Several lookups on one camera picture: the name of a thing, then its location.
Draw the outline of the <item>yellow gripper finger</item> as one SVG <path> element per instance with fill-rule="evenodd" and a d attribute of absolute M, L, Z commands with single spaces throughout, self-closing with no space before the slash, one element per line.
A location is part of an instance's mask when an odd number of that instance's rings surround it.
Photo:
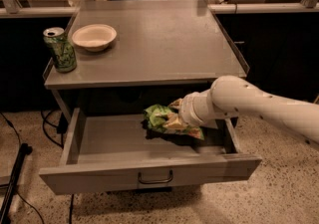
<path fill-rule="evenodd" d="M 187 124 L 183 122 L 177 113 L 171 112 L 168 114 L 157 114 L 157 117 L 163 118 L 164 123 L 162 126 L 166 129 L 174 129 L 174 130 L 185 130 L 187 128 Z"/>
<path fill-rule="evenodd" d="M 179 110 L 181 108 L 181 104 L 182 104 L 182 98 L 179 98 L 173 101 L 172 103 L 170 103 L 168 106 L 172 109 Z"/>

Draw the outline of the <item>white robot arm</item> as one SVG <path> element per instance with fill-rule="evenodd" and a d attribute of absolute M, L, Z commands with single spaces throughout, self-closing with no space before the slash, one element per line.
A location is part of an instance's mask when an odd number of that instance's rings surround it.
<path fill-rule="evenodd" d="M 318 105 L 272 95 L 235 76 L 219 77 L 208 90 L 188 94 L 169 107 L 176 112 L 156 114 L 165 118 L 163 126 L 168 129 L 213 127 L 218 119 L 253 115 L 319 147 Z"/>

